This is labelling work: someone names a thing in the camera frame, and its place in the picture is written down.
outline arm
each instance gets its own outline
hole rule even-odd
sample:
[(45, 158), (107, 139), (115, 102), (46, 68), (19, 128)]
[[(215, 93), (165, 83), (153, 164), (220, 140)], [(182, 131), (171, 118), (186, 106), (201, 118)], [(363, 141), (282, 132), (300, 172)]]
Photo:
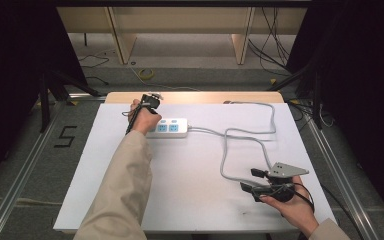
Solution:
[(349, 240), (350, 238), (331, 219), (323, 221), (311, 234), (309, 240)]
[[(292, 181), (302, 185), (299, 176), (293, 177)], [(295, 191), (308, 198), (309, 194), (302, 186), (295, 185)], [(310, 240), (349, 239), (342, 229), (330, 219), (319, 225), (310, 205), (296, 195), (285, 203), (279, 202), (269, 196), (260, 196), (260, 200), (279, 210), (290, 224), (299, 228)]]
[(140, 224), (152, 173), (146, 133), (161, 119), (142, 109), (115, 151), (98, 193), (74, 239), (146, 239)]

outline power cord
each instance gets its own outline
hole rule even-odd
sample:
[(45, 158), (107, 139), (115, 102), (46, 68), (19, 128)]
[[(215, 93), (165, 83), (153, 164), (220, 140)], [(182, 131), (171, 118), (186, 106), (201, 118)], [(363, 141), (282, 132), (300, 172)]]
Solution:
[(262, 186), (261, 183), (258, 183), (258, 182), (255, 182), (255, 181), (251, 181), (251, 180), (248, 180), (248, 179), (242, 179), (242, 178), (238, 178), (238, 177), (233, 177), (233, 176), (229, 176), (229, 175), (225, 174), (224, 173), (224, 165), (225, 165), (225, 162), (226, 162), (227, 152), (228, 152), (227, 141), (228, 141), (228, 139), (237, 139), (237, 140), (255, 141), (255, 142), (259, 143), (261, 148), (262, 148), (262, 151), (263, 151), (264, 158), (266, 160), (267, 166), (269, 168), (271, 168), (272, 164), (270, 162), (269, 156), (267, 155), (267, 150), (265, 148), (263, 140), (257, 139), (257, 138), (253, 138), (253, 137), (229, 135), (228, 133), (230, 131), (237, 131), (237, 132), (250, 133), (250, 134), (274, 134), (274, 133), (276, 133), (276, 125), (274, 123), (275, 108), (271, 104), (256, 103), (256, 102), (230, 102), (229, 104), (258, 104), (258, 105), (270, 107), (271, 110), (272, 110), (271, 111), (271, 117), (270, 117), (270, 130), (254, 132), (254, 131), (248, 131), (248, 130), (239, 129), (239, 128), (227, 128), (224, 133), (219, 133), (217, 131), (214, 131), (214, 130), (211, 130), (211, 129), (208, 129), (208, 128), (201, 128), (201, 127), (189, 127), (189, 130), (197, 131), (197, 132), (203, 132), (203, 133), (210, 133), (210, 134), (213, 134), (213, 135), (216, 135), (216, 136), (223, 137), (223, 140), (224, 140), (224, 144), (223, 144), (223, 157), (222, 157), (222, 161), (221, 161), (221, 164), (220, 164), (220, 174), (221, 174), (222, 177), (224, 177), (224, 178), (226, 178), (228, 180), (231, 180), (231, 181), (244, 182), (244, 183), (247, 183), (247, 184), (250, 184), (250, 185)]

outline black device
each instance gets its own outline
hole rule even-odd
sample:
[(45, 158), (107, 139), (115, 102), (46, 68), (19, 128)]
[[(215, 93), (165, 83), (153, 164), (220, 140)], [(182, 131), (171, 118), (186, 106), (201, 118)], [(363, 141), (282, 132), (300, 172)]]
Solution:
[(163, 97), (159, 93), (149, 93), (142, 95), (138, 106), (133, 110), (132, 118), (129, 121), (129, 126), (127, 126), (126, 135), (132, 130), (133, 124), (135, 123), (139, 111), (142, 108), (148, 109), (148, 111), (152, 114), (157, 114), (155, 109), (160, 106), (160, 99), (163, 99)]
[(260, 196), (271, 196), (278, 201), (287, 202), (296, 194), (295, 183), (292, 182), (293, 176), (307, 174), (308, 170), (290, 166), (284, 163), (276, 163), (270, 171), (262, 171), (256, 168), (251, 169), (254, 177), (267, 178), (270, 185), (251, 186), (241, 182), (241, 189), (251, 193), (256, 202), (261, 202)]

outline gray floor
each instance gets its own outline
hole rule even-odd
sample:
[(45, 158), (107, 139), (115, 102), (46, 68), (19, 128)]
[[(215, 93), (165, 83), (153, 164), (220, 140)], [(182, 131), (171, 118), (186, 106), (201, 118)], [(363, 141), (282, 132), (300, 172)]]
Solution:
[[(96, 68), (83, 68), (88, 77), (99, 77), (109, 82), (104, 85), (96, 78), (88, 78), (92, 88), (100, 92), (110, 91), (174, 91), (178, 87), (191, 87), (203, 91), (264, 91), (270, 86), (270, 79), (280, 81), (278, 76), (262, 71), (259, 58), (247, 52), (244, 65), (237, 65), (233, 46), (228, 35), (139, 35), (128, 65), (120, 65), (115, 55), (112, 38), (108, 35), (88, 34), (88, 46), (83, 46), (83, 34), (70, 35), (79, 58), (87, 55), (107, 57), (109, 61)], [(255, 43), (262, 44), (265, 36), (252, 36)], [(294, 36), (282, 37), (282, 43), (289, 49)], [(267, 52), (277, 56), (273, 44)], [(81, 61), (84, 66), (101, 63), (102, 59), (88, 57)], [(272, 64), (265, 68), (282, 72)], [(139, 69), (153, 69), (155, 77), (147, 82), (140, 82), (132, 72)], [(285, 99), (294, 97), (292, 84), (281, 90)], [(70, 92), (80, 92), (68, 88)], [(92, 127), (96, 111), (102, 101), (79, 100), (73, 104), (57, 103), (53, 114), (60, 109), (54, 128), (47, 138), (42, 154), (32, 168), (18, 201), (9, 214), (0, 239), (71, 239), (72, 235), (56, 232), (52, 229), (59, 208), (76, 170), (84, 144)], [(300, 112), (291, 108), (295, 118)], [(36, 105), (14, 143), (6, 161), (0, 166), (0, 203), (11, 189), (17, 174), (28, 159), (30, 150), (39, 138), (40, 107)], [(301, 137), (316, 170), (320, 182), (325, 185), (346, 206), (341, 189), (335, 181), (319, 144), (307, 119), (296, 122)], [(64, 126), (76, 126), (66, 131), (65, 135), (75, 136), (71, 147), (55, 148), (66, 144), (67, 139), (59, 135)], [(384, 203), (372, 187), (364, 171), (358, 168), (345, 137), (337, 126), (324, 126), (323, 134), (327, 137), (336, 160), (342, 166), (345, 178), (350, 183), (357, 199), (367, 213), (377, 239), (384, 239)], [(334, 215), (351, 239), (359, 239), (355, 227), (344, 211), (326, 193)], [(190, 236), (151, 236), (153, 239), (190, 239)], [(277, 240), (296, 239), (297, 233), (273, 233)], [(213, 236), (211, 239), (265, 239), (264, 234), (241, 236)]]

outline wire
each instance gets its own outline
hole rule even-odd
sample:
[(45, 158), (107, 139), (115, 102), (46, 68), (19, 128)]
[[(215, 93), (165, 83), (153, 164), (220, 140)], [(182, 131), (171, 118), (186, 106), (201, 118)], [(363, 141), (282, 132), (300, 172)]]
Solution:
[(344, 211), (345, 215), (347, 215), (348, 219), (351, 221), (352, 225), (357, 230), (357, 233), (358, 233), (358, 236), (360, 237), (360, 239), (364, 240), (363, 235), (361, 234), (361, 231), (357, 226), (357, 223), (352, 218), (351, 214), (345, 209), (344, 205), (342, 205), (342, 203), (335, 197), (335, 195), (326, 186), (324, 186), (322, 183), (320, 183), (320, 186), (323, 188), (323, 190), (325, 190), (327, 193), (329, 193), (329, 195), (333, 198), (333, 200), (335, 200), (335, 202), (339, 205), (339, 207), (342, 209), (342, 211)]
[(307, 202), (310, 205), (310, 207), (311, 207), (311, 209), (313, 209), (313, 213), (314, 213), (315, 212), (314, 199), (313, 199), (313, 196), (311, 195), (310, 191), (308, 191), (308, 189), (300, 183), (293, 183), (293, 184), (303, 187), (305, 189), (305, 191), (308, 192), (308, 195), (310, 196), (310, 200), (308, 198), (304, 197), (303, 195), (301, 195), (299, 192), (297, 192), (295, 190), (293, 191), (298, 197), (302, 198), (302, 200), (304, 200), (305, 202)]
[(102, 79), (99, 78), (99, 77), (86, 77), (86, 79), (90, 79), (90, 78), (98, 79), (99, 81), (103, 82), (105, 85), (110, 85), (109, 82), (106, 82), (106, 81), (102, 80)]
[(100, 51), (98, 53), (95, 53), (94, 56), (99, 56), (99, 55), (101, 55), (103, 53), (105, 53), (105, 55), (107, 55), (107, 52), (113, 52), (113, 51), (115, 51), (115, 48), (111, 48), (111, 49)]
[(320, 120), (322, 120), (323, 124), (326, 126), (326, 127), (332, 127), (333, 126), (333, 123), (335, 122), (335, 119), (332, 118), (332, 122), (331, 123), (326, 123), (325, 120), (323, 119), (323, 116), (322, 116), (322, 108), (323, 108), (323, 104), (320, 104), (320, 111), (319, 111), (319, 115), (320, 115)]
[(304, 105), (304, 104), (299, 104), (299, 103), (294, 103), (292, 102), (293, 99), (290, 99), (290, 100), (286, 100), (285, 102), (291, 106), (291, 107), (294, 107), (298, 110), (300, 110), (302, 113), (306, 113), (306, 114), (309, 114), (309, 115), (312, 115), (313, 113), (309, 110), (307, 110), (306, 108), (311, 108), (311, 106), (309, 105)]
[(214, 130), (211, 130), (211, 129), (208, 129), (208, 128), (201, 128), (201, 127), (190, 127), (189, 129), (191, 131), (210, 133), (210, 134), (214, 134), (214, 135), (223, 137), (223, 140), (224, 140), (223, 156), (222, 156), (222, 160), (221, 160), (221, 163), (220, 163), (220, 174), (221, 174), (222, 177), (224, 177), (224, 178), (226, 178), (228, 180), (232, 180), (232, 181), (244, 182), (244, 183), (247, 183), (249, 185), (262, 186), (261, 183), (258, 183), (258, 182), (255, 182), (255, 181), (251, 181), (251, 180), (248, 180), (248, 179), (242, 179), (242, 178), (238, 178), (238, 177), (233, 177), (233, 176), (229, 176), (229, 175), (225, 174), (224, 173), (224, 165), (225, 165), (225, 162), (226, 162), (227, 152), (228, 152), (227, 151), (227, 149), (228, 149), (228, 147), (227, 147), (227, 140), (229, 138), (232, 138), (232, 139), (238, 139), (238, 140), (250, 140), (250, 141), (255, 141), (255, 142), (259, 143), (261, 145), (261, 148), (262, 148), (262, 151), (263, 151), (264, 158), (266, 160), (267, 166), (270, 169), (272, 167), (272, 164), (270, 162), (269, 156), (267, 155), (267, 150), (266, 150), (266, 147), (265, 147), (265, 145), (263, 143), (263, 140), (260, 140), (260, 139), (257, 139), (257, 138), (253, 138), (253, 137), (229, 135), (228, 132), (229, 131), (238, 131), (238, 132), (244, 132), (244, 133), (250, 133), (250, 134), (274, 134), (274, 133), (276, 133), (276, 125), (274, 123), (275, 108), (271, 104), (257, 103), (257, 102), (230, 102), (229, 104), (258, 104), (258, 105), (263, 105), (263, 106), (269, 106), (271, 108), (271, 110), (272, 110), (271, 111), (271, 116), (270, 116), (270, 130), (268, 130), (268, 131), (261, 131), (261, 132), (254, 132), (254, 131), (248, 131), (248, 130), (239, 129), (239, 128), (227, 128), (224, 133), (219, 133), (217, 131), (214, 131)]
[(164, 86), (164, 85), (159, 85), (159, 84), (152, 84), (152, 83), (145, 83), (140, 77), (139, 75), (136, 73), (135, 70), (133, 70), (133, 68), (129, 67), (130, 70), (132, 70), (132, 72), (135, 74), (135, 76), (139, 79), (139, 81), (141, 81), (144, 85), (146, 86), (154, 86), (154, 87), (163, 87), (163, 88), (168, 88), (168, 89), (172, 89), (172, 90), (176, 90), (176, 89), (189, 89), (189, 90), (193, 90), (193, 91), (197, 91), (197, 92), (201, 92), (201, 90), (199, 89), (196, 89), (196, 88), (191, 88), (191, 87), (169, 87), (169, 86)]
[(103, 59), (103, 60), (105, 60), (105, 61), (103, 61), (103, 62), (101, 62), (101, 63), (98, 63), (98, 64), (96, 64), (96, 65), (93, 65), (93, 66), (81, 66), (81, 67), (85, 67), (85, 68), (94, 68), (94, 67), (99, 66), (99, 65), (102, 65), (102, 64), (104, 64), (104, 63), (106, 63), (106, 62), (108, 62), (108, 61), (110, 60), (109, 58), (98, 57), (98, 56), (94, 56), (94, 55), (87, 55), (86, 57), (79, 59), (79, 62), (85, 60), (85, 59), (88, 58), (88, 57), (94, 57), (94, 58), (98, 58), (98, 59)]
[(304, 113), (301, 111), (301, 108), (295, 106), (293, 103), (288, 103), (288, 105), (298, 109), (298, 111), (301, 113), (301, 116), (299, 118), (297, 118), (297, 119), (294, 118), (294, 121), (295, 122), (301, 121), (304, 118)]
[(276, 48), (277, 48), (277, 52), (279, 54), (279, 58), (281, 59), (282, 63), (285, 65), (285, 60), (287, 61), (288, 60), (288, 57), (286, 55), (289, 56), (289, 53), (288, 51), (286, 51), (286, 49), (283, 47), (281, 41), (280, 41), (280, 38), (278, 37), (277, 35), (277, 25), (278, 25), (278, 21), (277, 21), (277, 15), (279, 13), (279, 9), (278, 8), (273, 8), (273, 23), (272, 25), (270, 26), (270, 23), (269, 23), (269, 20), (267, 18), (267, 15), (264, 11), (264, 8), (262, 7), (261, 8), (262, 12), (263, 12), (263, 16), (266, 20), (266, 23), (267, 23), (267, 26), (270, 30), (269, 32), (269, 36), (267, 37), (266, 39), (266, 42), (265, 44), (267, 43), (270, 35), (273, 36), (273, 39), (275, 40), (276, 42)]
[(257, 56), (260, 57), (260, 65), (261, 65), (261, 67), (262, 67), (264, 70), (267, 71), (267, 69), (265, 69), (264, 66), (262, 65), (261, 60), (264, 60), (264, 61), (269, 62), (269, 63), (276, 64), (276, 65), (278, 65), (279, 67), (281, 67), (281, 68), (283, 68), (283, 69), (286, 70), (286, 67), (285, 67), (284, 65), (282, 65), (281, 63), (279, 63), (278, 61), (276, 61), (274, 58), (270, 57), (267, 53), (263, 52), (263, 50), (260, 50), (260, 49), (259, 49), (259, 48), (258, 48), (258, 47), (257, 47), (251, 40), (250, 40), (250, 39), (249, 39), (248, 41), (249, 41), (249, 43), (251, 44), (251, 45), (249, 45), (251, 51), (252, 51), (255, 55), (257, 55)]

